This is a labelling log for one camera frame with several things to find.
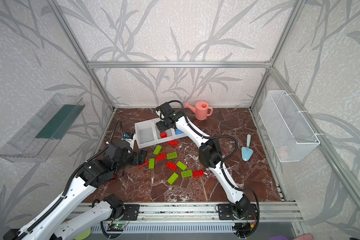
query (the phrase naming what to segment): gray floor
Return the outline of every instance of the gray floor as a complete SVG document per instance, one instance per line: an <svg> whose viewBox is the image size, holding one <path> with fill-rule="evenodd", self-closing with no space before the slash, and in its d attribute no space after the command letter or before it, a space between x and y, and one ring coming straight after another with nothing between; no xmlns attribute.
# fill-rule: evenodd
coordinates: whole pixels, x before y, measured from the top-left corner
<svg viewBox="0 0 360 240"><path fill-rule="evenodd" d="M292 224L289 222L280 223L260 223L256 231L249 236L248 240L266 240L270 237L284 235L289 240L296 238ZM105 240L102 234L91 234L86 240ZM146 234L122 234L117 240L237 240L238 238L232 233L182 233L182 234L166 234L166 233L146 233Z"/></svg>

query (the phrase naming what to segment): patterned wallpaper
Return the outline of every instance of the patterned wallpaper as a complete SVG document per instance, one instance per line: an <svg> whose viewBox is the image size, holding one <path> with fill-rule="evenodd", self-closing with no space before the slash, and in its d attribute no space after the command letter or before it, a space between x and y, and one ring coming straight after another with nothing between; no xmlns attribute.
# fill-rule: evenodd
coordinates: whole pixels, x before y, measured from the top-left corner
<svg viewBox="0 0 360 240"><path fill-rule="evenodd" d="M0 1L0 148L55 94L86 105L46 162L0 158L0 239L29 222L94 151L111 110L43 1Z"/></svg>
<svg viewBox="0 0 360 240"><path fill-rule="evenodd" d="M360 1L306 4L276 68L360 182ZM263 96L278 89L270 79ZM360 212L319 149L296 163L272 158L315 239L360 239Z"/></svg>
<svg viewBox="0 0 360 240"><path fill-rule="evenodd" d="M90 61L267 61L295 1L58 2ZM264 71L100 69L97 75L119 107L173 99L249 106Z"/></svg>

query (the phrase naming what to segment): white wire mesh basket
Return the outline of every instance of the white wire mesh basket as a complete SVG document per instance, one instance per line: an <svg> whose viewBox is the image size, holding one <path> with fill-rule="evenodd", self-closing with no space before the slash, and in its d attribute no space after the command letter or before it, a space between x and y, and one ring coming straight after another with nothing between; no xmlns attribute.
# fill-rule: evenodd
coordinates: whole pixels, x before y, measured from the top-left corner
<svg viewBox="0 0 360 240"><path fill-rule="evenodd" d="M320 144L286 91L268 91L259 114L280 162L300 161Z"/></svg>

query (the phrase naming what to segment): shovel blade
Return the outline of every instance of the shovel blade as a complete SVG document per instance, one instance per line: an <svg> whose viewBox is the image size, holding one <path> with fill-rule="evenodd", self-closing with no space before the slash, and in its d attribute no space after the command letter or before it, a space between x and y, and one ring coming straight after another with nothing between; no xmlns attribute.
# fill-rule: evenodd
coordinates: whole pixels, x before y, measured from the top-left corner
<svg viewBox="0 0 360 240"><path fill-rule="evenodd" d="M248 161L252 156L252 154L253 154L253 150L250 149L249 147L241 148L241 157L243 158L244 161Z"/></svg>

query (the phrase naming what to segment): marble surface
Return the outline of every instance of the marble surface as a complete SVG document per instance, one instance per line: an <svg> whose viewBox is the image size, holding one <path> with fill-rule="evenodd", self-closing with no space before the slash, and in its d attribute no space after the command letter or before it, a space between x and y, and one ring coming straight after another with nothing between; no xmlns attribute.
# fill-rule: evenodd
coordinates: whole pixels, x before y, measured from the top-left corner
<svg viewBox="0 0 360 240"><path fill-rule="evenodd" d="M195 119L195 115L187 109L187 116L201 130L211 136L230 134L239 143L239 149L234 156L226 161L226 166L233 179L239 187L252 188L259 201L281 201L271 170L266 160L259 136L254 127L253 120L247 108L217 108L213 110L211 117L204 121ZM116 119L122 120L123 130L134 132L135 122L141 122L156 118L154 109L118 109L110 124L103 145L109 139L110 130ZM251 145L253 155L248 162L241 159L240 148L246 145L246 135L251 134ZM181 161L187 165L187 170L196 171L203 169L204 176L196 179L189 177L181 179L181 169L178 167L175 172L179 178L170 185L167 179L173 174L173 170L165 165L168 160L157 162L155 168L148 169L148 166L138 169L136 166L127 166L125 171L118 172L115 179L103 184L93 194L87 197L84 202L92 202L93 199L103 199L113 193L124 202L206 202L206 201L227 201L226 194L216 177L210 170L205 169L198 161L198 148L188 138L178 139L178 146L171 146L167 142L161 153L177 152L177 158L169 160L176 164ZM223 156L229 154L234 146L233 141L228 139L220 140ZM153 155L155 146L146 147L147 158ZM248 198L254 201L253 195L247 193Z"/></svg>

